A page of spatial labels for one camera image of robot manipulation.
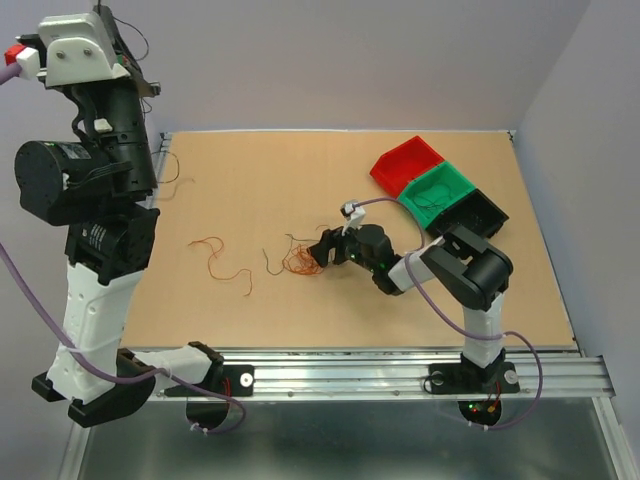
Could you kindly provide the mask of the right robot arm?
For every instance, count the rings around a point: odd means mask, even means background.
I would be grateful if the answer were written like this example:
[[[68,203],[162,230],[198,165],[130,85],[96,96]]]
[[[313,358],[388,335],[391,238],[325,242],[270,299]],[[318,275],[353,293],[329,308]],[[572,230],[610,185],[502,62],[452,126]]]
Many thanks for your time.
[[[325,230],[309,248],[321,267],[355,263],[372,275],[385,294],[399,296],[437,280],[460,304],[464,325],[445,322],[464,337],[460,360],[429,370],[433,394],[489,393],[502,382],[505,350],[502,309],[514,267],[485,239],[458,225],[431,244],[403,256],[397,254],[383,227]]]

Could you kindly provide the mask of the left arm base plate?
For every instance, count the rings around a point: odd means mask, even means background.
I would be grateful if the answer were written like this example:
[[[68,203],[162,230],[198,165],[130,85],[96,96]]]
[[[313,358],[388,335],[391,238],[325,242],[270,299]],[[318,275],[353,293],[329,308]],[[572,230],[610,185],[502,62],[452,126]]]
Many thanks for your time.
[[[249,364],[179,367],[173,371],[179,379],[201,390],[232,397],[251,397],[254,389],[254,367]],[[155,393],[167,397],[204,397],[165,376],[158,378]]]

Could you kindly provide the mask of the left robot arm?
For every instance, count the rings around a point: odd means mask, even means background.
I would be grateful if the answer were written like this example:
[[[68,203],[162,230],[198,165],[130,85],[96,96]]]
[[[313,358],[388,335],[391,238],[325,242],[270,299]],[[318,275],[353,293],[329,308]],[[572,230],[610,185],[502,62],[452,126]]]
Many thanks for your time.
[[[136,353],[121,344],[160,215],[146,206],[157,176],[142,108],[160,86],[145,79],[102,4],[49,16],[18,43],[19,65],[77,109],[73,141],[28,141],[14,163],[21,207],[68,230],[67,304],[54,325],[59,345],[32,390],[67,401],[82,427],[129,416],[178,386],[223,397],[223,359],[207,345]]]

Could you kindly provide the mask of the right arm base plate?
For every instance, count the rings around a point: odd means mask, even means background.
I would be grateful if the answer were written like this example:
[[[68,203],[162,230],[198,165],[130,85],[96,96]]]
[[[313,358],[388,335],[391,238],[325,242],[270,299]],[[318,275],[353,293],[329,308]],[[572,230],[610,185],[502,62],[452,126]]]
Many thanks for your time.
[[[429,366],[429,391],[434,395],[481,395],[520,392],[520,384],[512,362],[501,363],[494,369],[479,369],[473,364],[439,363]]]

